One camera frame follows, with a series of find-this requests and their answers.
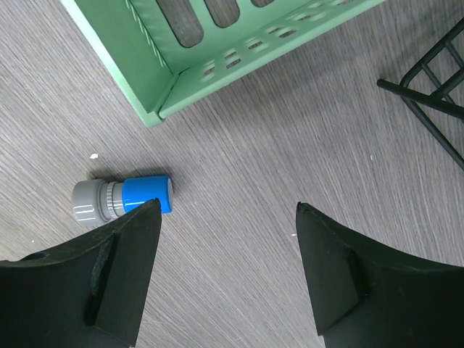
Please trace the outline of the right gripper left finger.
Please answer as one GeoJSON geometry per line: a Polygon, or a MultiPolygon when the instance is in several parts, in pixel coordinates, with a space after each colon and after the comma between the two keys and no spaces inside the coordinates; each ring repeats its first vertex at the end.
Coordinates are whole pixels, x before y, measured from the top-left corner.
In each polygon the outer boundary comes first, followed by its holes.
{"type": "Polygon", "coordinates": [[[1,262],[3,347],[134,347],[160,238],[160,202],[1,262]]]}

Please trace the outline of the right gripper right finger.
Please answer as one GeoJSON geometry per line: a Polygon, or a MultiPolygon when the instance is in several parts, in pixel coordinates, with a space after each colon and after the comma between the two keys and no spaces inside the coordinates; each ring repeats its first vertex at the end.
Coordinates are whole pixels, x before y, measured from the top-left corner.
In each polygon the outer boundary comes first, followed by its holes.
{"type": "Polygon", "coordinates": [[[401,252],[307,203],[296,230],[327,347],[461,347],[463,269],[401,252]]]}

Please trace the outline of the blue grey bottle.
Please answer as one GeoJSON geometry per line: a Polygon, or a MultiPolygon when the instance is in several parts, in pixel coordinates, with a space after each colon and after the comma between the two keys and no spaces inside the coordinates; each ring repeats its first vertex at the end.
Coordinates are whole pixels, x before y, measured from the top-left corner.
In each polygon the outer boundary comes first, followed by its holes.
{"type": "Polygon", "coordinates": [[[163,214],[173,211],[173,182],[169,176],[129,178],[123,182],[80,181],[73,188],[71,203],[75,220],[81,226],[96,228],[152,199],[159,200],[163,214]]]}

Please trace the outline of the green file organizer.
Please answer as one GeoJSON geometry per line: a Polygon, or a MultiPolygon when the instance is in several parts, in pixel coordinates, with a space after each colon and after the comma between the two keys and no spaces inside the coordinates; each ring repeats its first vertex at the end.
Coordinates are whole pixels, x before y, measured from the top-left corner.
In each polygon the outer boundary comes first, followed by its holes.
{"type": "Polygon", "coordinates": [[[218,26],[204,1],[191,8],[201,41],[182,46],[156,1],[65,1],[64,7],[147,127],[368,11],[374,1],[239,1],[218,26]]]}

